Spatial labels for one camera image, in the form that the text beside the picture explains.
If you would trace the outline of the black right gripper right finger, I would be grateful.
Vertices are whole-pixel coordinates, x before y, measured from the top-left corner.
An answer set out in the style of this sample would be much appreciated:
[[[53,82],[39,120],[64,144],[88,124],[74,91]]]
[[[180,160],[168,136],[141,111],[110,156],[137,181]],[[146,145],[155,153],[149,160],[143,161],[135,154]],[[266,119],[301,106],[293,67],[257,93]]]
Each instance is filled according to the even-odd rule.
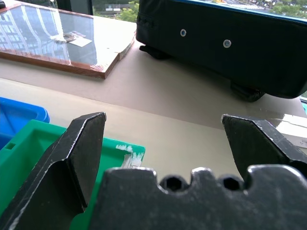
[[[287,165],[307,179],[307,155],[265,119],[222,115],[221,122],[239,174],[251,165]]]

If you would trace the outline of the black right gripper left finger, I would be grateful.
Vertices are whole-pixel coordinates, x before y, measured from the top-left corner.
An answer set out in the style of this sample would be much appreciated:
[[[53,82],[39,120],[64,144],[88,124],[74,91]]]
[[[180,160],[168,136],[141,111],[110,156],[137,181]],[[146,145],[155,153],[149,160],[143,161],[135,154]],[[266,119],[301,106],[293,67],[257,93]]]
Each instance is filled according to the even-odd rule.
[[[44,152],[0,217],[0,230],[69,230],[90,202],[106,114],[82,115]]]

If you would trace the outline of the green plastic tray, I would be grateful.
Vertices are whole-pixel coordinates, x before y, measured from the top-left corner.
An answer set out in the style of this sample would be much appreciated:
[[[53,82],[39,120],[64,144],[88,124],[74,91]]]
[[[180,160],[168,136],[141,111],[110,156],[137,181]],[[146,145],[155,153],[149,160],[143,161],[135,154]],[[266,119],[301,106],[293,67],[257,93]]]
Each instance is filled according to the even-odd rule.
[[[64,127],[31,120],[12,139],[0,138],[0,216],[46,149],[65,130]],[[116,139],[103,139],[91,201],[86,211],[73,219],[70,230],[88,230],[104,171],[121,167],[128,155],[132,156],[131,166],[140,166],[145,147]]]

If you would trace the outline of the blue plastic bin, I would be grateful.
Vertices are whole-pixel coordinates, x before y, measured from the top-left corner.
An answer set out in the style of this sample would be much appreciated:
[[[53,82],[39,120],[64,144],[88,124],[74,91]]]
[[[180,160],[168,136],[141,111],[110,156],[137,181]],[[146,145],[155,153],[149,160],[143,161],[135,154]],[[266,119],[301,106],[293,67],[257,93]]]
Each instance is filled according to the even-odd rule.
[[[30,120],[49,123],[50,117],[41,106],[0,97],[0,150]]]

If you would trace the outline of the black carrying case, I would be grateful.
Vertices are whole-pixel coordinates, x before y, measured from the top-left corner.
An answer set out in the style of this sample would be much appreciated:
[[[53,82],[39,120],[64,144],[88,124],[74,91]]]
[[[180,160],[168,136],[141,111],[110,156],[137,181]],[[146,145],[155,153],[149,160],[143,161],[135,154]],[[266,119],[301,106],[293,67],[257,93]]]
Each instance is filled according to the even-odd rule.
[[[307,92],[307,19],[203,0],[140,0],[136,23],[141,51],[209,69],[248,102]]]

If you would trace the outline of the wood-framed glass panel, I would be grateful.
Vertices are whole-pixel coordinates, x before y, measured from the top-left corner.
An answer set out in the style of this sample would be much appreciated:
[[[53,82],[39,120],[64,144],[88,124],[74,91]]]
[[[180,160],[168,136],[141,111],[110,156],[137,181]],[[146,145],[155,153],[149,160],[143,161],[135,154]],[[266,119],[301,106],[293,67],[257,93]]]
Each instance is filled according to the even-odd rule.
[[[2,59],[104,79],[135,35],[135,23],[0,0]]]

